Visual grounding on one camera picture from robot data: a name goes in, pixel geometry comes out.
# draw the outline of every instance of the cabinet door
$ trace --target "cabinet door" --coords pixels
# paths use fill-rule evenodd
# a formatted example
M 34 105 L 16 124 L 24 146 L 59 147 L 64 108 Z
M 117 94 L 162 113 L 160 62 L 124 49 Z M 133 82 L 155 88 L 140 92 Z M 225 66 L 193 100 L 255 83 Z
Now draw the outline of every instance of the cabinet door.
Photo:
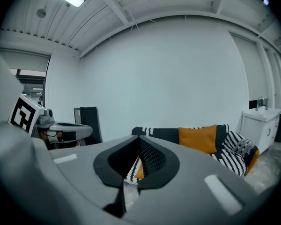
M 261 139 L 258 145 L 260 154 L 264 152 L 270 145 L 273 144 L 277 132 L 278 123 L 279 117 L 269 121 L 264 125 L 261 134 Z
M 258 146 L 264 124 L 265 122 L 243 116 L 240 135 L 250 139 L 256 146 Z

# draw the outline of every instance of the faucet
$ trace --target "faucet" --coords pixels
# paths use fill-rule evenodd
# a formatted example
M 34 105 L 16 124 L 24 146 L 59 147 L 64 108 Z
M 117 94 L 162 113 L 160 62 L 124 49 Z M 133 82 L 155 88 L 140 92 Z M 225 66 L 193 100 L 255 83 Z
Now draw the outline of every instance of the faucet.
M 260 102 L 261 102 L 261 100 L 262 100 L 262 105 L 263 105 L 263 102 L 264 102 L 263 97 L 259 97 L 259 98 L 257 99 L 256 111 L 258 111 L 258 109 L 259 109 L 259 107 L 260 107 Z

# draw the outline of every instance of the sink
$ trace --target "sink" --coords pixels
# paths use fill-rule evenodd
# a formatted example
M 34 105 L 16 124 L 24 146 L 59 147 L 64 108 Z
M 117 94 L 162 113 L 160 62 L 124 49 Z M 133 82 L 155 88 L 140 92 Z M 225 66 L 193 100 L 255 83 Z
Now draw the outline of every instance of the sink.
M 277 117 L 281 113 L 281 109 L 269 108 L 265 111 L 264 115 L 258 115 L 258 111 L 255 108 L 243 111 L 243 116 L 253 118 L 259 121 L 268 122 Z

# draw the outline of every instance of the couch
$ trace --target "couch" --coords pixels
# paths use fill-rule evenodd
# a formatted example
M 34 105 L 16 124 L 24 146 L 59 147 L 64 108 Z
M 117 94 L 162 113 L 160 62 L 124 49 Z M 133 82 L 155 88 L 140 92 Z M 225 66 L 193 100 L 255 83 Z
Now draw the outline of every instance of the couch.
M 178 128 L 135 127 L 131 134 L 151 136 L 179 144 Z M 228 124 L 216 126 L 215 146 L 217 152 L 207 155 L 240 177 L 249 173 L 259 157 L 258 148 L 250 140 L 230 131 Z M 138 158 L 128 173 L 126 182 L 138 183 L 140 179 L 135 178 L 135 175 L 140 165 L 141 160 Z

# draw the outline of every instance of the white cabinet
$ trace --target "white cabinet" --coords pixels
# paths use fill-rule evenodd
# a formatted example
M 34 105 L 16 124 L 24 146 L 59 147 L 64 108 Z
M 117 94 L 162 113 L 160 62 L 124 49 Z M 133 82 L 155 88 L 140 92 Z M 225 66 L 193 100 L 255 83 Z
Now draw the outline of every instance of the white cabinet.
M 243 112 L 240 134 L 250 139 L 259 149 L 260 154 L 274 142 L 277 133 L 281 110 L 271 113 L 271 116 L 254 115 L 254 110 Z

